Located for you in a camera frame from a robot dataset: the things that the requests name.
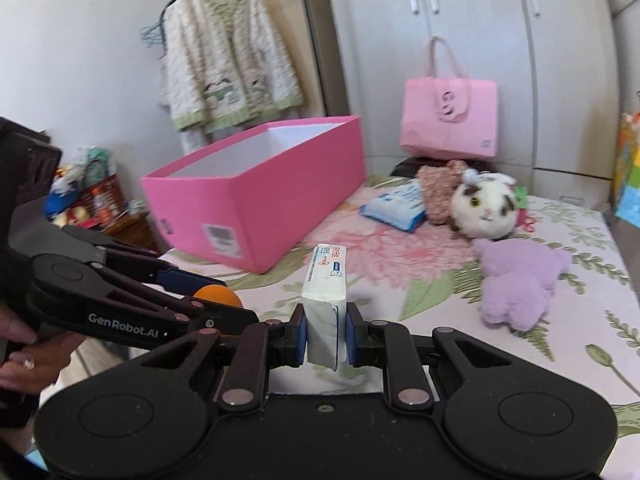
brown plush toy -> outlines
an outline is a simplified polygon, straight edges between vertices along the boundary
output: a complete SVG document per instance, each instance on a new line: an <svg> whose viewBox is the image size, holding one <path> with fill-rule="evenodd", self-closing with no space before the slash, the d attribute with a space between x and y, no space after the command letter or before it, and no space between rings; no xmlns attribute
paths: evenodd
<svg viewBox="0 0 640 480"><path fill-rule="evenodd" d="M465 170L468 170L468 165L462 160L450 160L442 168L423 166L418 170L424 210L431 224L443 225L449 220L451 199L462 184L462 172Z"/></svg>

pink tote bag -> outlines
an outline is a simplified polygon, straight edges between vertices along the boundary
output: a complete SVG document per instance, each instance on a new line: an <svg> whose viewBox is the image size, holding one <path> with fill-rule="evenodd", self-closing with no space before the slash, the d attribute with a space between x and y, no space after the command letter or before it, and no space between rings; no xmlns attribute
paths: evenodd
<svg viewBox="0 0 640 480"><path fill-rule="evenodd" d="M436 44L447 50L455 78L438 78ZM428 47L427 77L406 82L400 145L412 155L441 160L491 159L498 150L498 87L463 75L449 44Z"/></svg>

wooden nightstand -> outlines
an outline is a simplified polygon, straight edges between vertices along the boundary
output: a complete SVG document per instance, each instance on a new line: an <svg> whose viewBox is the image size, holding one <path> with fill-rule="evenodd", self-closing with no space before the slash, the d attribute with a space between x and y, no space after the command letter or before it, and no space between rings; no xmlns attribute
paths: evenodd
<svg viewBox="0 0 640 480"><path fill-rule="evenodd" d="M148 213L138 213L133 216L126 214L102 232L121 242L157 252L158 246L146 221L147 216Z"/></svg>

orange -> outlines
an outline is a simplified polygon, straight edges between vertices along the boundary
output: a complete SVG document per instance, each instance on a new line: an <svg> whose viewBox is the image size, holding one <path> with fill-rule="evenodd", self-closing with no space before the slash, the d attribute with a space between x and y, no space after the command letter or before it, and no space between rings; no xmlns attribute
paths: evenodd
<svg viewBox="0 0 640 480"><path fill-rule="evenodd" d="M213 301L214 303L242 308L242 301L240 301L238 295L224 285L203 286L193 297L199 300Z"/></svg>

blue and white package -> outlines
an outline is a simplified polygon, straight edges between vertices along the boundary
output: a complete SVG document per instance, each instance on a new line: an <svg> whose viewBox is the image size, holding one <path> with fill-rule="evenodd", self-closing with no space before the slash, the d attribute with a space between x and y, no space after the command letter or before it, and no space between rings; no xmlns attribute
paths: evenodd
<svg viewBox="0 0 640 480"><path fill-rule="evenodd" d="M426 218L420 183L414 180L383 193L361 206L360 214L402 231L414 231Z"/></svg>

